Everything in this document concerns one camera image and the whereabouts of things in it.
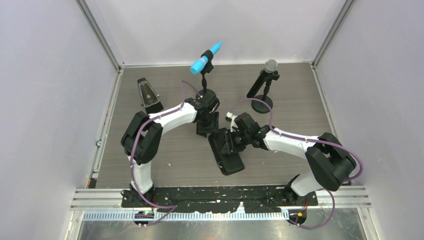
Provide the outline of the black zip tool case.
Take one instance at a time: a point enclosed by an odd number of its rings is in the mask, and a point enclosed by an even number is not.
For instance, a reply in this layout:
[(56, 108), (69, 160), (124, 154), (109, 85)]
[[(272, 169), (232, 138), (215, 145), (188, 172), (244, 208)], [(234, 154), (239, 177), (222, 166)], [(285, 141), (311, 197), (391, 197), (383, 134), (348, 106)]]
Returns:
[(229, 176), (245, 169), (243, 161), (238, 153), (222, 154), (221, 150), (226, 144), (225, 135), (229, 132), (226, 128), (221, 128), (217, 132), (209, 135), (208, 141), (215, 157), (215, 161), (225, 176)]

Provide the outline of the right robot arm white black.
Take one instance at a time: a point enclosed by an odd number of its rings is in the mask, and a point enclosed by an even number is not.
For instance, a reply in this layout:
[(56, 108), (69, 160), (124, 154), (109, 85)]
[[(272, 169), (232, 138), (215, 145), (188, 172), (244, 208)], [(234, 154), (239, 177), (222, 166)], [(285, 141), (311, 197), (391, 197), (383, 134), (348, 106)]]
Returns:
[(337, 191), (357, 167), (352, 155), (331, 133), (304, 136), (282, 131), (270, 125), (260, 126), (250, 114), (227, 115), (230, 128), (221, 128), (209, 136), (209, 143), (227, 175), (244, 169), (239, 153), (248, 145), (284, 152), (307, 161), (310, 171), (293, 177), (284, 187), (288, 203), (299, 205), (311, 192)]

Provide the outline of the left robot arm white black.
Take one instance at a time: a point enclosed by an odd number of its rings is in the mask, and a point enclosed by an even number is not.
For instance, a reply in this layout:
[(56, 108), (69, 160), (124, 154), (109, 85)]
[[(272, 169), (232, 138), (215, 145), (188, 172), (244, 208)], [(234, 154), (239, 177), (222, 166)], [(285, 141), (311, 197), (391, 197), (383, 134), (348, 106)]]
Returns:
[(201, 96), (187, 98), (168, 110), (153, 114), (139, 111), (134, 115), (120, 143), (130, 163), (130, 185), (136, 191), (136, 203), (148, 207), (153, 202), (151, 161), (158, 152), (162, 136), (189, 123), (196, 124), (196, 134), (202, 137), (217, 132), (219, 105), (215, 92), (208, 89)]

